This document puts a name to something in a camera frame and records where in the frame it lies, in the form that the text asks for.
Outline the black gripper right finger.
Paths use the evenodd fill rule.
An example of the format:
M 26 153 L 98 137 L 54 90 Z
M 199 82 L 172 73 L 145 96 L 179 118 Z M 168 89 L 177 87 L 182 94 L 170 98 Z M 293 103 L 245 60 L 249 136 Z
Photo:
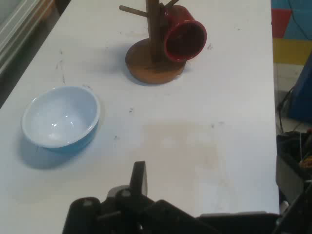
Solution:
M 202 214 L 196 234 L 281 234 L 281 216 L 267 212 Z

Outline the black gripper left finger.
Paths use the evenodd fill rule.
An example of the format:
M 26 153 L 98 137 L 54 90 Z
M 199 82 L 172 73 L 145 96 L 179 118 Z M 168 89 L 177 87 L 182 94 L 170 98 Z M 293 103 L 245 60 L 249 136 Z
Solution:
M 70 205 L 64 234 L 213 234 L 214 228 L 164 201 L 147 197 L 144 161 L 134 163 L 130 183 L 100 202 L 80 198 Z

